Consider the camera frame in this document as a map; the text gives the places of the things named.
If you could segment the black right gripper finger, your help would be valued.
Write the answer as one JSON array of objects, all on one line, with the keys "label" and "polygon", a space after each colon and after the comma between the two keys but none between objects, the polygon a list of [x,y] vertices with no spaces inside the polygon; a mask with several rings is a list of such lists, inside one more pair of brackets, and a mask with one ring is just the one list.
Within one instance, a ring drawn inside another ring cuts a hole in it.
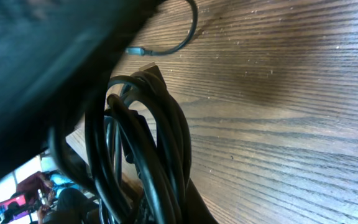
[{"label": "black right gripper finger", "polygon": [[185,223],[218,224],[191,179],[186,190]]}]

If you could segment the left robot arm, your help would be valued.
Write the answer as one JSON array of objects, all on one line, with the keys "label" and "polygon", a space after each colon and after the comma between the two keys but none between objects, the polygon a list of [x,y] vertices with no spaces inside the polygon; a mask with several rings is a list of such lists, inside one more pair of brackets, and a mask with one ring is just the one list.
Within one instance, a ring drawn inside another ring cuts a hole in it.
[{"label": "left robot arm", "polygon": [[0,180],[69,131],[158,1],[0,1]]}]

